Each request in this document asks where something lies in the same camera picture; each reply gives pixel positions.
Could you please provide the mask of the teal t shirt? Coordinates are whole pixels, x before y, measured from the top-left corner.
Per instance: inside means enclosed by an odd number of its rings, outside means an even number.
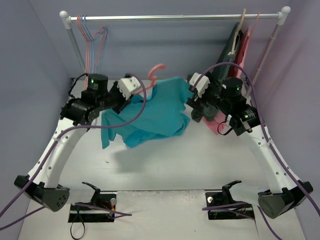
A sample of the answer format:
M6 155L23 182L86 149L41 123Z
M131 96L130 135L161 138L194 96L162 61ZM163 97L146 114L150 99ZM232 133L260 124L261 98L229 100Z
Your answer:
M193 96L189 84L181 77L160 80L147 97L141 115L132 123L100 130L102 148L105 149L116 136L129 148L150 141L181 136L190 118L183 114L187 100Z

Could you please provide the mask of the pink plastic hanger front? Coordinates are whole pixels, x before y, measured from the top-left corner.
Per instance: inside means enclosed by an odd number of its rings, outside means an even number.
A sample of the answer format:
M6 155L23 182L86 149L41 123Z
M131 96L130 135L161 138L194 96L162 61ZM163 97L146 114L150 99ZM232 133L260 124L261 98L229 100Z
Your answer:
M157 86L157 76L155 75L155 72L158 70L165 70L166 65L163 63L155 65L148 73L148 80L149 85L145 86L145 90L152 89ZM131 91L132 95L139 95L143 92L142 83L138 81L138 78L136 76L133 76L133 79L136 80L136 83L133 84L133 90Z

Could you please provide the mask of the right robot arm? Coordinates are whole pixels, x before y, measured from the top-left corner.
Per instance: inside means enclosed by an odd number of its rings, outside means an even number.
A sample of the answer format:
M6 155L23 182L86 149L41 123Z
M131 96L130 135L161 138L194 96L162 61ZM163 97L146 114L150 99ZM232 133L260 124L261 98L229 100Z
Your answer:
M195 73L188 83L193 97L187 104L196 111L213 108L222 112L224 124L229 125L228 131L233 131L247 145L267 179L266 189L246 185L240 180L224 185L219 198L214 199L220 206L247 203L275 219L299 206L313 192L310 182L302 182L272 144L257 108L248 104L242 94L241 79L228 77L221 82L210 82L207 76Z

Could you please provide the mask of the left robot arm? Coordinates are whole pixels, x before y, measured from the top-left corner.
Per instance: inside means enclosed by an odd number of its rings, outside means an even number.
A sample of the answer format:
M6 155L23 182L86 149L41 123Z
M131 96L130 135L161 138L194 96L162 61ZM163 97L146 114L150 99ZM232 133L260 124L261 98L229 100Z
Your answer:
M126 75L108 89L108 77L88 74L87 88L79 98L71 98L61 109L57 128L40 160L27 175L19 175L14 185L30 199L57 212L66 204L77 203L97 206L101 190L84 182L89 190L65 187L59 184L62 171L81 137L92 129L100 112L111 109L120 113L135 92L141 89L137 78Z

